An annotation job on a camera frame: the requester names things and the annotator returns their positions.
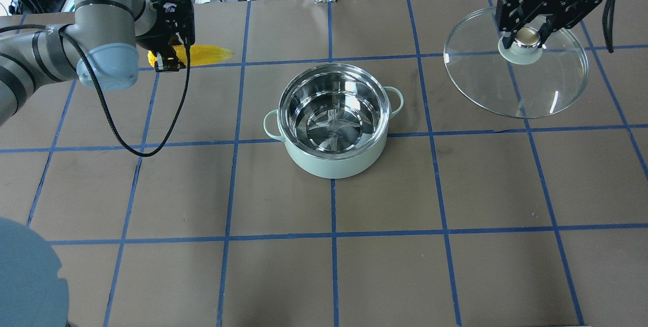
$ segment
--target blue tape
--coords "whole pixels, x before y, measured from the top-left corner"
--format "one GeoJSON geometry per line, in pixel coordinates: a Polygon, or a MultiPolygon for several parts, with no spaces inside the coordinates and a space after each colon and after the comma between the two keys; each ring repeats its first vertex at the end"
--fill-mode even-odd
{"type": "Polygon", "coordinates": [[[437,196],[439,198],[439,212],[441,224],[443,227],[443,239],[446,249],[446,258],[448,261],[448,274],[450,278],[452,302],[454,305],[454,315],[457,325],[461,325],[461,312],[459,308],[459,297],[457,295],[457,283],[454,276],[454,265],[452,262],[452,250],[450,244],[450,236],[448,233],[448,223],[445,216],[445,207],[443,204],[443,194],[439,177],[439,164],[437,163],[437,153],[434,144],[434,131],[432,129],[432,122],[430,119],[430,106],[428,105],[428,94],[425,89],[425,78],[423,75],[423,62],[421,61],[421,48],[419,46],[419,35],[416,30],[416,20],[414,19],[414,11],[412,10],[412,0],[407,0],[408,11],[410,13],[410,22],[412,23],[412,34],[414,34],[414,44],[416,48],[417,62],[419,65],[419,80],[421,81],[421,94],[423,95],[423,106],[425,109],[425,119],[428,124],[428,133],[430,133],[430,149],[432,155],[432,165],[434,167],[434,179],[437,187],[437,196]]]}
{"type": "Polygon", "coordinates": [[[338,298],[338,225],[336,211],[335,179],[331,179],[331,251],[333,265],[333,325],[340,327],[340,299],[338,298]]]}
{"type": "MultiPolygon", "coordinates": [[[[587,27],[585,27],[585,23],[581,21],[581,26],[583,27],[583,32],[585,33],[585,37],[587,38],[587,42],[590,43],[590,46],[592,45],[592,39],[590,38],[590,33],[587,31],[587,27]]],[[[610,93],[610,96],[612,97],[612,100],[614,101],[614,106],[616,107],[616,110],[619,113],[619,116],[621,117],[621,120],[623,122],[623,126],[625,129],[627,129],[628,136],[630,137],[630,143],[632,143],[632,147],[634,148],[634,152],[637,156],[637,159],[639,160],[639,165],[641,165],[641,168],[643,170],[643,175],[646,177],[648,180],[648,166],[646,166],[646,161],[643,159],[643,155],[641,154],[641,151],[639,150],[639,145],[637,144],[636,139],[634,138],[634,134],[630,130],[630,125],[628,124],[627,118],[625,117],[625,114],[623,113],[623,109],[621,108],[621,104],[619,103],[619,100],[616,97],[616,94],[614,94],[614,89],[608,79],[608,76],[605,72],[605,69],[603,68],[603,65],[601,64],[601,59],[599,58],[598,53],[596,50],[593,52],[594,55],[594,60],[596,61],[597,66],[599,67],[599,71],[601,71],[601,76],[603,78],[603,82],[605,82],[605,85],[608,89],[608,92],[610,93]]]]}
{"type": "Polygon", "coordinates": [[[329,62],[333,62],[333,8],[327,2],[327,21],[329,25],[329,62]]]}
{"type": "Polygon", "coordinates": [[[422,137],[430,136],[430,133],[427,132],[416,132],[416,133],[390,133],[387,137],[397,138],[397,137],[422,137]]]}
{"type": "MultiPolygon", "coordinates": [[[[558,226],[560,231],[583,231],[583,230],[625,230],[636,228],[648,228],[648,223],[618,223],[603,225],[568,225],[558,226]]],[[[508,234],[525,232],[553,232],[553,226],[534,227],[501,227],[501,228],[451,228],[448,234],[508,234]]],[[[444,230],[394,230],[394,231],[354,231],[335,232],[336,238],[341,237],[396,237],[409,235],[443,235],[444,230]]],[[[267,235],[231,235],[229,241],[262,241],[269,239],[317,239],[331,238],[332,232],[305,233],[305,234],[267,234],[267,235]]],[[[53,240],[49,244],[131,244],[131,243],[176,243],[176,242],[214,242],[225,241],[224,236],[206,237],[163,237],[163,238],[137,238],[137,239],[70,239],[53,240]]]]}
{"type": "MultiPolygon", "coordinates": [[[[155,80],[153,80],[153,89],[151,90],[150,101],[148,102],[148,111],[146,112],[146,120],[144,121],[144,129],[142,130],[142,140],[139,145],[139,151],[144,151],[145,148],[146,136],[148,136],[148,128],[150,126],[151,116],[153,115],[153,106],[155,104],[155,95],[157,94],[158,83],[159,83],[159,73],[156,73],[155,80]]],[[[130,195],[128,195],[127,211],[124,217],[124,226],[122,228],[119,251],[117,251],[117,259],[115,261],[115,271],[113,273],[113,279],[110,284],[110,292],[108,294],[108,302],[106,304],[106,314],[104,315],[104,327],[108,327],[108,323],[110,321],[110,313],[113,308],[113,300],[115,299],[116,286],[119,278],[119,270],[121,269],[121,260],[124,255],[124,246],[128,234],[128,225],[130,224],[130,216],[133,211],[133,203],[135,201],[137,182],[139,180],[139,172],[141,168],[142,168],[142,158],[139,157],[137,158],[135,173],[133,174],[133,182],[130,187],[130,195]]]]}
{"type": "Polygon", "coordinates": [[[16,154],[21,152],[49,152],[50,147],[37,147],[31,149],[0,149],[0,154],[16,154]]]}
{"type": "MultiPolygon", "coordinates": [[[[488,0],[489,5],[493,5],[493,0],[488,0]]],[[[507,67],[509,69],[509,73],[511,74],[511,81],[513,84],[513,88],[515,90],[515,94],[518,98],[518,101],[521,100],[520,96],[520,90],[518,89],[517,85],[517,80],[515,78],[515,73],[513,72],[511,63],[507,62],[507,67]]],[[[520,109],[522,111],[522,114],[526,116],[526,112],[524,109],[524,106],[522,103],[520,103],[520,109]]],[[[535,161],[536,168],[538,170],[538,175],[540,177],[540,181],[542,184],[542,191],[544,193],[544,198],[547,204],[547,209],[549,211],[549,217],[551,218],[551,225],[553,228],[554,235],[556,237],[556,243],[558,245],[558,251],[560,251],[560,259],[562,261],[562,267],[565,272],[565,277],[567,278],[567,284],[569,286],[570,294],[572,295],[572,302],[574,304],[574,310],[576,311],[576,317],[578,318],[579,324],[584,324],[583,322],[583,314],[581,312],[581,306],[578,301],[578,296],[576,295],[576,288],[574,288],[574,281],[572,280],[572,273],[569,268],[569,263],[567,262],[567,257],[565,255],[564,247],[562,245],[562,237],[560,237],[560,230],[558,229],[558,223],[556,221],[555,214],[553,212],[553,205],[551,204],[551,197],[549,196],[549,189],[547,188],[547,183],[546,180],[544,179],[544,172],[542,170],[542,164],[540,163],[540,157],[538,156],[538,150],[535,145],[535,140],[533,139],[533,131],[531,126],[529,125],[529,120],[525,119],[524,120],[524,126],[526,129],[526,132],[528,134],[529,138],[529,143],[532,148],[532,153],[533,153],[533,159],[535,161]]]]}
{"type": "Polygon", "coordinates": [[[43,169],[43,175],[41,176],[41,180],[38,183],[38,187],[36,189],[36,193],[35,193],[35,196],[34,196],[34,201],[32,202],[32,207],[29,210],[29,216],[27,217],[27,223],[26,223],[27,227],[30,227],[32,225],[32,219],[34,219],[36,206],[38,205],[38,201],[40,200],[40,195],[41,195],[41,192],[43,190],[43,184],[45,183],[45,178],[47,176],[47,171],[49,170],[49,164],[52,161],[52,156],[54,154],[54,149],[56,148],[56,142],[58,142],[58,137],[61,135],[61,129],[63,128],[63,122],[65,122],[65,116],[67,115],[67,110],[70,107],[70,102],[72,101],[72,93],[74,93],[74,88],[75,87],[76,87],[76,80],[72,81],[72,85],[70,86],[70,90],[67,93],[67,99],[65,99],[65,106],[63,106],[63,112],[61,113],[61,119],[59,119],[59,121],[58,121],[58,126],[56,127],[56,133],[54,135],[54,138],[52,139],[52,146],[49,148],[49,154],[47,155],[47,161],[45,163],[45,168],[43,169]]]}
{"type": "Polygon", "coordinates": [[[223,304],[225,301],[225,280],[227,276],[227,257],[229,255],[229,235],[232,225],[232,210],[234,203],[234,188],[236,183],[236,161],[238,159],[238,138],[240,136],[241,126],[241,108],[243,106],[243,92],[245,84],[245,66],[248,55],[248,34],[250,32],[250,8],[252,5],[248,2],[245,18],[245,34],[243,36],[243,53],[241,55],[241,74],[238,85],[238,108],[236,110],[236,134],[234,135],[234,153],[232,155],[232,171],[229,178],[229,198],[227,200],[227,221],[225,221],[225,244],[223,246],[223,260],[220,267],[220,287],[218,290],[218,309],[217,309],[217,327],[223,322],[223,304]]]}

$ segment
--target glass lid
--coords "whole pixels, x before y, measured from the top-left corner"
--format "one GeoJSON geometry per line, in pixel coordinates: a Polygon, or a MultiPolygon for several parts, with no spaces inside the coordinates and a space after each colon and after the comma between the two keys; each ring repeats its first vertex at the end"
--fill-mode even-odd
{"type": "Polygon", "coordinates": [[[443,50],[452,82],[477,105],[507,117],[540,118],[569,107],[585,89],[587,57],[566,29],[538,47],[542,23],[544,16],[535,18],[505,49],[495,7],[469,14],[452,29],[443,50]]]}

